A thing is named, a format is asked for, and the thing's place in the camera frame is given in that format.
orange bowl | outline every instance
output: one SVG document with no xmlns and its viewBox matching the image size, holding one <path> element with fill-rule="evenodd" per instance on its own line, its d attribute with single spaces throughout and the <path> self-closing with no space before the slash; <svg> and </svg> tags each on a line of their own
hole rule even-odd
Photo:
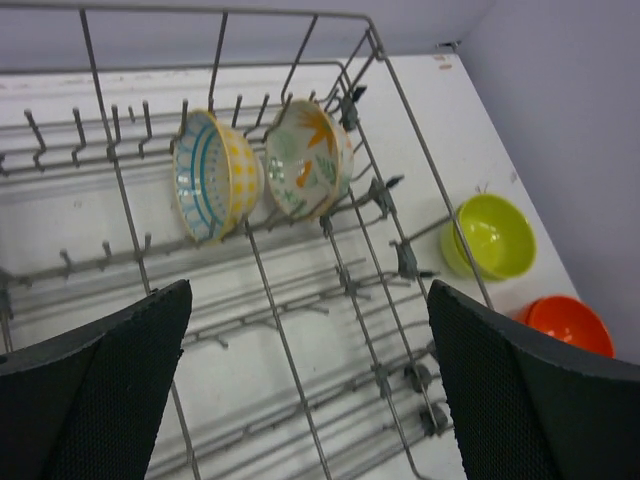
<svg viewBox="0 0 640 480">
<path fill-rule="evenodd" d="M 520 310 L 518 313 L 516 313 L 516 315 L 513 317 L 513 319 L 516 322 L 520 322 L 520 323 L 524 323 L 525 325 L 528 325 L 528 323 L 529 323 L 528 322 L 529 321 L 529 315 L 531 315 L 531 310 L 533 310 L 533 307 L 539 301 L 540 300 L 536 300 L 534 302 L 531 302 L 526 307 L 523 307 L 522 310 Z"/>
<path fill-rule="evenodd" d="M 600 317 L 575 298 L 555 295 L 535 302 L 526 323 L 532 328 L 592 353 L 614 357 L 613 341 Z"/>
</svg>

black mesh pad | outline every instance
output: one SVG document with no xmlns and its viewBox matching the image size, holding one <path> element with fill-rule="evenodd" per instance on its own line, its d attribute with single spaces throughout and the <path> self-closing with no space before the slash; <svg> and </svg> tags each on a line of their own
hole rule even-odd
<svg viewBox="0 0 640 480">
<path fill-rule="evenodd" d="M 190 314 L 181 281 L 6 355 L 0 478 L 144 478 Z"/>
<path fill-rule="evenodd" d="M 640 478 L 640 367 L 559 342 L 439 281 L 428 308 L 470 480 Z"/>
</svg>

blue and yellow bowl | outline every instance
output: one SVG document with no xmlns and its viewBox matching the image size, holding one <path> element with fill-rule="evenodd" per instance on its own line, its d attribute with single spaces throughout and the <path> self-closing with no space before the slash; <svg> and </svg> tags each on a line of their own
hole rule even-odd
<svg viewBox="0 0 640 480">
<path fill-rule="evenodd" d="M 215 242 L 249 215 L 264 190 L 264 172 L 241 133 L 206 110 L 187 117 L 173 151 L 176 198 L 187 231 Z"/>
</svg>

orange leaf design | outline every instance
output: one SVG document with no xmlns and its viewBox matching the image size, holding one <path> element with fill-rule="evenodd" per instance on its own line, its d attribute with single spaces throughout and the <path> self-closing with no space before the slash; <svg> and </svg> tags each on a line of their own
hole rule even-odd
<svg viewBox="0 0 640 480">
<path fill-rule="evenodd" d="M 296 178 L 298 188 L 304 188 L 304 184 L 307 183 L 307 178 L 309 178 L 309 174 L 311 173 L 311 166 L 311 160 L 307 160 L 304 163 L 304 170 L 302 170 L 302 173 Z"/>
<path fill-rule="evenodd" d="M 310 128 L 314 131 L 313 137 L 311 137 L 311 140 L 309 140 L 309 144 L 307 145 L 308 148 L 326 140 L 329 155 L 333 155 L 335 141 L 333 131 L 331 130 L 331 125 L 326 120 L 322 112 L 302 112 L 300 114 L 300 126 Z"/>
</svg>

patterned bowl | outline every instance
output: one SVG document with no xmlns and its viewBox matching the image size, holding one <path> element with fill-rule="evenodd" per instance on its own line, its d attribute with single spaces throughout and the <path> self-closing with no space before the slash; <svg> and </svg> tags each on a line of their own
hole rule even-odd
<svg viewBox="0 0 640 480">
<path fill-rule="evenodd" d="M 346 132 L 320 106 L 292 101 L 266 144 L 267 182 L 280 210 L 293 219 L 323 215 L 340 196 L 346 177 L 348 189 L 353 149 L 349 152 L 347 144 Z"/>
<path fill-rule="evenodd" d="M 176 198 L 189 234 L 215 242 L 249 215 L 264 190 L 264 171 L 241 133 L 206 110 L 187 117 L 173 151 Z"/>
<path fill-rule="evenodd" d="M 351 139 L 344 128 L 333 118 L 331 118 L 331 124 L 333 125 L 333 130 L 336 132 L 338 148 L 340 150 L 341 172 L 338 185 L 338 198 L 341 198 L 349 191 L 349 184 L 351 183 L 351 177 L 353 177 L 354 151 Z"/>
</svg>

